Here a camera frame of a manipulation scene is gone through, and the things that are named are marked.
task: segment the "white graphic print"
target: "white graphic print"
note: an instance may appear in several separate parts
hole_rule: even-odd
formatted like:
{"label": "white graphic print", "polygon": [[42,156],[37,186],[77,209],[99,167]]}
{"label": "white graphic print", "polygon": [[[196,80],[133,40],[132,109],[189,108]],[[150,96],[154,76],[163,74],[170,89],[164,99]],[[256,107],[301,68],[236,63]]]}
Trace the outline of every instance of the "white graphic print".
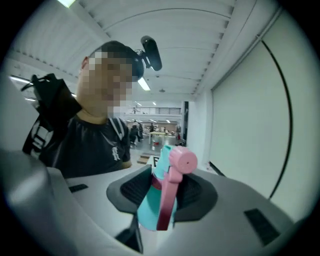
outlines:
{"label": "white graphic print", "polygon": [[120,160],[119,155],[118,155],[118,149],[116,146],[112,148],[112,155],[114,157],[114,161]]}

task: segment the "person in background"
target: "person in background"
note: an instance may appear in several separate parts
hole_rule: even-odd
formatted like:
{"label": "person in background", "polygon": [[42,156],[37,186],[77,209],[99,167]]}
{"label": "person in background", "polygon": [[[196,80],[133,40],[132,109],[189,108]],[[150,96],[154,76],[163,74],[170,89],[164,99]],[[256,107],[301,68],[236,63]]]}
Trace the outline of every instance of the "person in background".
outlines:
{"label": "person in background", "polygon": [[136,137],[138,137],[139,139],[138,133],[139,133],[138,126],[136,124],[133,124],[130,130],[130,135],[129,135],[131,144],[136,145]]}
{"label": "person in background", "polygon": [[143,136],[144,129],[143,129],[141,123],[138,122],[138,124],[139,124],[139,127],[138,127],[139,128],[139,136],[140,136],[140,139],[143,140],[144,139],[144,136]]}
{"label": "person in background", "polygon": [[155,127],[154,127],[154,124],[151,123],[150,125],[150,133],[154,132],[155,131]]}
{"label": "person in background", "polygon": [[179,124],[177,124],[175,128],[175,137],[178,141],[181,138],[181,126]]}

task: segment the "pink knob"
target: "pink knob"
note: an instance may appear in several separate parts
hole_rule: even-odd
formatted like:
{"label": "pink knob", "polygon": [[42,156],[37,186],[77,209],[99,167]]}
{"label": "pink knob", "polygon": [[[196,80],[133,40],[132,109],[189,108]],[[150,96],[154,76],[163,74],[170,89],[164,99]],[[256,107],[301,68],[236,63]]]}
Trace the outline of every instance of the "pink knob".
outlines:
{"label": "pink knob", "polygon": [[198,165],[196,155],[183,146],[177,146],[170,151],[170,165],[182,174],[192,173]]}

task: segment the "floor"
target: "floor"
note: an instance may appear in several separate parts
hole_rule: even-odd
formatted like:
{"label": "floor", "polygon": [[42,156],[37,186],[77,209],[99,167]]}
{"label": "floor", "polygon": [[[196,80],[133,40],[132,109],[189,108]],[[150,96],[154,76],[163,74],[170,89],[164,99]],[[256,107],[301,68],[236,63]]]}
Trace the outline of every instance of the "floor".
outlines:
{"label": "floor", "polygon": [[160,156],[161,149],[164,145],[175,145],[177,139],[175,136],[166,136],[164,139],[164,145],[162,144],[162,138],[159,136],[155,136],[154,139],[156,142],[159,142],[159,145],[153,145],[151,140],[151,144],[149,144],[149,138],[147,136],[144,139],[141,139],[140,142],[136,140],[136,145],[133,145],[130,149],[131,154],[131,163],[137,163],[138,159],[141,155],[145,156]]}

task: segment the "pink handle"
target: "pink handle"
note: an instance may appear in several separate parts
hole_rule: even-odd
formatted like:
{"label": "pink handle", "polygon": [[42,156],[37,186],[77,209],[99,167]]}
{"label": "pink handle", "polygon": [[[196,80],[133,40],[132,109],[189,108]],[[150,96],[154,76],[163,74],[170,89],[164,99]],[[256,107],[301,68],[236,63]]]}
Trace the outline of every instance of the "pink handle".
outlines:
{"label": "pink handle", "polygon": [[177,146],[171,150],[169,155],[170,168],[164,173],[162,181],[161,201],[157,230],[167,230],[174,207],[179,183],[183,180],[183,174],[190,174],[198,164],[197,157],[186,147]]}

